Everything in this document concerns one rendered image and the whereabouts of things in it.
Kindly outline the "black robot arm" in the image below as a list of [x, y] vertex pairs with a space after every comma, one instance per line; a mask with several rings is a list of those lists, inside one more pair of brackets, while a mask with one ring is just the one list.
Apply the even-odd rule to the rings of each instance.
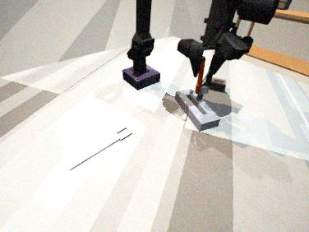
[[[133, 64], [130, 69], [136, 75], [150, 71], [146, 68], [146, 57], [149, 57], [155, 48], [155, 38], [150, 35], [151, 3], [152, 0], [136, 0], [136, 32], [127, 51], [127, 58], [132, 60]], [[279, 0], [212, 0], [210, 14], [233, 18], [237, 12], [241, 20], [268, 25], [278, 8], [278, 3]], [[227, 29], [228, 27], [222, 27], [219, 30], [211, 48], [218, 48], [229, 61], [238, 60], [243, 54], [250, 52], [253, 39], [251, 36], [238, 36], [237, 27], [230, 31], [226, 31]]]

